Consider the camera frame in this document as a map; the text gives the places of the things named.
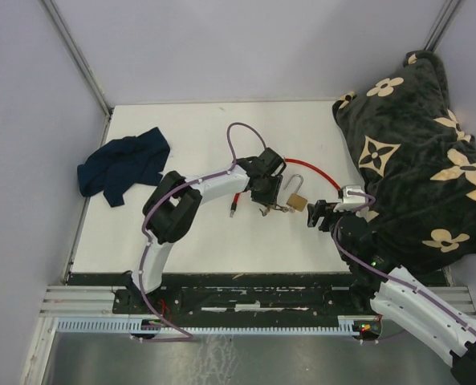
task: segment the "white tabletop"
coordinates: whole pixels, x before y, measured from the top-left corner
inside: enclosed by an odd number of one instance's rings
[[[230,162],[226,128],[234,121],[255,127],[278,154],[313,163],[340,185],[362,184],[332,118],[332,102],[118,106],[107,141],[159,127],[172,149],[165,172],[200,175]],[[246,128],[233,128],[231,136],[238,157],[257,156],[262,151],[259,140]],[[289,164],[284,180],[293,173],[303,175],[299,195],[310,202],[337,198],[336,190],[312,170]],[[154,189],[135,184],[124,194],[125,205],[113,209],[102,193],[91,198],[73,273],[121,273],[137,267],[145,243],[141,210]],[[291,188],[281,192],[279,203],[285,203],[290,193]],[[173,247],[165,272],[348,271],[330,235],[306,226],[307,210],[262,217],[259,206],[245,193],[234,218],[229,218],[232,199],[222,197],[200,207],[191,230]]]

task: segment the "red wire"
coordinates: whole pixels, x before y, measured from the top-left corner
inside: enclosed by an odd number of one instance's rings
[[[341,187],[336,183],[335,180],[333,180],[326,172],[320,170],[319,168],[317,168],[316,166],[308,163],[308,162],[304,162],[303,160],[298,160],[298,159],[292,159],[292,158],[286,158],[285,159],[286,163],[295,163],[295,164],[300,164],[304,167],[307,167],[307,168],[310,168],[311,170],[313,171],[316,171],[317,173],[319,173],[323,178],[325,178],[326,180],[328,180],[330,182],[330,184],[332,184],[332,186],[334,186],[336,188],[337,191],[340,191],[341,190]]]

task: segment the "brass padlock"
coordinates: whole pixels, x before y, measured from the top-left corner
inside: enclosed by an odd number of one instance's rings
[[[303,183],[303,176],[301,176],[300,174],[291,175],[291,178],[289,178],[286,185],[284,186],[284,190],[289,185],[289,183],[291,182],[291,179],[293,179],[294,176],[297,176],[298,178],[300,178],[300,183],[299,183],[298,186],[296,186],[295,192],[293,192],[290,195],[290,197],[289,197],[289,199],[287,200],[287,203],[286,203],[286,205],[290,208],[290,211],[292,213],[295,210],[300,211],[300,212],[303,211],[303,209],[305,209],[305,206],[307,205],[307,199],[305,199],[304,197],[301,197],[298,194],[298,191],[300,190],[300,187],[302,186],[302,183]]]

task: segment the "dark gray blanket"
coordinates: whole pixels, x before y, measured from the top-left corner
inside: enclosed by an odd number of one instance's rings
[[[476,147],[450,110],[441,60],[410,52],[404,68],[333,106],[366,191],[379,247],[423,274],[476,253]]]

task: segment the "dark blue fabric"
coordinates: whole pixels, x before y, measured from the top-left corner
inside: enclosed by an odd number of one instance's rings
[[[124,204],[124,193],[135,183],[157,186],[165,168],[170,146],[159,128],[111,140],[77,167],[83,197],[104,191],[111,207]]]

